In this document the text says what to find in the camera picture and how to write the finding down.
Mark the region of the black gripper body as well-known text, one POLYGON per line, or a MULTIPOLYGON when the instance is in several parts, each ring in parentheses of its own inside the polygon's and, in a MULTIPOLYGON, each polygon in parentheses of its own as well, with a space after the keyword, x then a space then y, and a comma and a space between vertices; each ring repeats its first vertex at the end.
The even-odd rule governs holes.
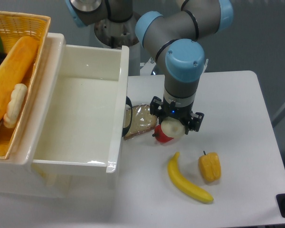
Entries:
POLYGON ((150 114, 155 116, 162 116, 163 120, 167 117, 179 120, 182 125, 188 123, 195 125, 195 132, 200 130, 201 123, 204 118, 204 113, 192 111, 193 102, 186 106, 180 106, 176 101, 172 100, 168 102, 165 98, 163 101, 154 96, 150 103, 150 114))

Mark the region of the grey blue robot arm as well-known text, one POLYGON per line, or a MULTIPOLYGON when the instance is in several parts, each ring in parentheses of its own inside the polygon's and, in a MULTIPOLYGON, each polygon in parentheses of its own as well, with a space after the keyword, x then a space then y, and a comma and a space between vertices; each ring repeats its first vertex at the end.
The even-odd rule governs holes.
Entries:
POLYGON ((156 11, 138 15, 130 0, 68 0, 79 27, 94 26, 106 48, 141 45, 164 73, 163 98, 154 97, 150 113, 172 138, 197 132, 203 113, 194 113, 200 76, 206 69, 200 38, 228 28, 234 17, 229 0, 180 0, 180 11, 164 17, 156 11))

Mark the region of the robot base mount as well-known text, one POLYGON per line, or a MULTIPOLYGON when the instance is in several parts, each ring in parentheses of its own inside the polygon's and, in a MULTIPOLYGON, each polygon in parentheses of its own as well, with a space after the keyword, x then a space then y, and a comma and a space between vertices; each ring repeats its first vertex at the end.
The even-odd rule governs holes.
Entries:
POLYGON ((134 46, 139 41, 135 34, 135 26, 140 15, 134 13, 125 22, 113 22, 109 19, 95 23, 94 33, 101 45, 107 48, 120 48, 121 46, 134 46))

